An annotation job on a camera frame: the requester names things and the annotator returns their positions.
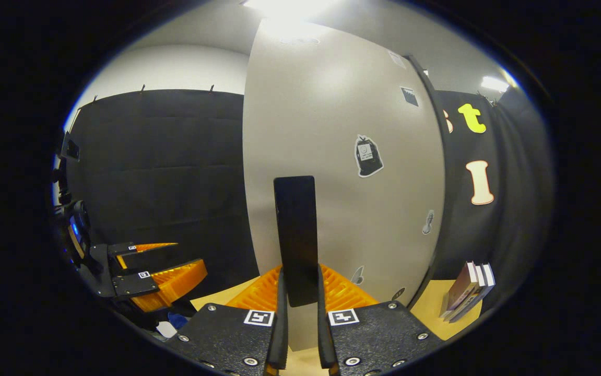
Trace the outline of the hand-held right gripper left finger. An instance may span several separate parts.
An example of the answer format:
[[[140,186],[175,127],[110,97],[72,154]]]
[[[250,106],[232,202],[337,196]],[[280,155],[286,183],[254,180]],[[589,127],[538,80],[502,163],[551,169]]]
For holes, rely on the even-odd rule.
[[[226,304],[205,304],[165,345],[201,375],[279,374],[288,355],[284,278],[277,266]]]

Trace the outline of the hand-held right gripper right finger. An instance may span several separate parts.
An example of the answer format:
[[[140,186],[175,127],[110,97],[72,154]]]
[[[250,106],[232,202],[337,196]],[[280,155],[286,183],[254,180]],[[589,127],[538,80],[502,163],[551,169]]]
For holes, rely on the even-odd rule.
[[[443,347],[443,340],[397,300],[377,302],[333,269],[319,265],[317,334],[331,375],[401,375]]]

